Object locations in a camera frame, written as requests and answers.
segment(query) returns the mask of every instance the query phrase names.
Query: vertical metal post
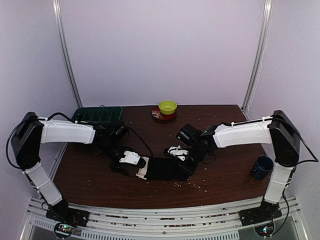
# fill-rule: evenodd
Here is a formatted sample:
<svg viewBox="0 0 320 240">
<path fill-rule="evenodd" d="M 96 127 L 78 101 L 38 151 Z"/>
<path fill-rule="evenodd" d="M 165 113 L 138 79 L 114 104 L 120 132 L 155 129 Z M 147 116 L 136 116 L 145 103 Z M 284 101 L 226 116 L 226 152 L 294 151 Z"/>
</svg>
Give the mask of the vertical metal post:
<svg viewBox="0 0 320 240">
<path fill-rule="evenodd" d="M 64 59 L 66 71 L 68 74 L 68 78 L 71 84 L 72 92 L 76 100 L 76 103 L 79 108 L 82 108 L 83 105 L 80 99 L 79 91 L 78 91 L 76 80 L 75 80 L 75 75 L 72 70 L 70 56 L 67 48 L 67 41 L 65 37 L 64 25 L 63 25 L 61 9 L 60 9 L 60 0 L 52 0 L 52 3 L 53 3 L 55 21 L 56 21 L 56 25 L 59 32 L 60 43 L 62 47 L 62 53 L 63 53 L 63 59 Z"/>
<path fill-rule="evenodd" d="M 249 106 L 251 104 L 252 97 L 255 93 L 256 84 L 259 77 L 259 66 L 261 64 L 262 56 L 266 47 L 266 41 L 267 41 L 268 31 L 270 27 L 272 4 L 273 4 L 273 0 L 265 0 L 258 47 L 256 50 L 250 82 L 249 82 L 249 85 L 244 97 L 243 105 L 242 105 L 242 111 L 245 114 L 249 112 Z"/>
</svg>

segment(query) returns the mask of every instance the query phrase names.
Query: brown tabletop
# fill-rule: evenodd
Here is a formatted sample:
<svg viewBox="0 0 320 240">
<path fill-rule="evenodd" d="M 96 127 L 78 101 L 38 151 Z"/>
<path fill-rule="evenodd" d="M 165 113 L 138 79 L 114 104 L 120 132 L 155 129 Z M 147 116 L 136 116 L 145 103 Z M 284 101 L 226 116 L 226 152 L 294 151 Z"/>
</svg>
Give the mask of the brown tabletop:
<svg viewBox="0 0 320 240">
<path fill-rule="evenodd" d="M 186 123 L 204 130 L 212 124 L 246 120 L 237 105 L 179 106 L 177 117 L 168 122 L 153 119 L 153 108 L 124 107 L 123 120 L 145 139 L 155 157 L 164 157 L 164 148 L 182 144 L 175 136 Z M 133 134 L 125 146 L 148 154 Z M 146 181 L 112 172 L 104 153 L 94 155 L 92 146 L 73 143 L 65 151 L 54 183 L 70 203 L 128 209 L 221 204 L 265 193 L 269 179 L 259 181 L 250 176 L 257 157 L 265 154 L 260 144 L 230 146 L 215 153 L 217 159 L 209 165 L 200 163 L 188 181 Z"/>
</svg>

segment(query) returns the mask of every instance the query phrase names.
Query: green bowl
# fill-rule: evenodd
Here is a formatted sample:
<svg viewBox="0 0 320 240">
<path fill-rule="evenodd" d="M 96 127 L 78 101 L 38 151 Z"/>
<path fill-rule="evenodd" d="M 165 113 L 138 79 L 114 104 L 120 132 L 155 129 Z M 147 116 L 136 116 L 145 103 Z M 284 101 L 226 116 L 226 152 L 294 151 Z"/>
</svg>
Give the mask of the green bowl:
<svg viewBox="0 0 320 240">
<path fill-rule="evenodd" d="M 175 113 L 178 105 L 174 101 L 162 101 L 158 106 L 161 113 L 164 115 L 171 115 Z"/>
</svg>

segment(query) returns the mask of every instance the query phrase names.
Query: blue mug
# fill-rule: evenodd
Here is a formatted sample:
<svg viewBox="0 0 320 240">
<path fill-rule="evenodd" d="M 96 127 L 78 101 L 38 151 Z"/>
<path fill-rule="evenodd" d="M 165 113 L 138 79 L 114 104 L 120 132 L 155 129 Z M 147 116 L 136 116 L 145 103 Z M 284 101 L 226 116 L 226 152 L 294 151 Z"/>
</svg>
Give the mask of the blue mug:
<svg viewBox="0 0 320 240">
<path fill-rule="evenodd" d="M 251 175 L 257 180 L 263 180 L 274 169 L 274 161 L 268 156 L 260 156 L 255 161 Z"/>
</svg>

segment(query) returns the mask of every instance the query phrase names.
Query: green dish rack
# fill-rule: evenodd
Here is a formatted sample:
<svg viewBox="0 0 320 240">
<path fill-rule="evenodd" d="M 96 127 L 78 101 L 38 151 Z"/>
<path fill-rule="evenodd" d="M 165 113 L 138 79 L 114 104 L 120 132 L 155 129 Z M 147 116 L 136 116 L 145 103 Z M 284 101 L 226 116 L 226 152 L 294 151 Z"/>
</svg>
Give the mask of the green dish rack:
<svg viewBox="0 0 320 240">
<path fill-rule="evenodd" d="M 80 107 L 73 116 L 73 121 L 94 121 L 99 124 L 112 123 L 115 119 L 123 120 L 123 108 L 120 106 Z"/>
</svg>

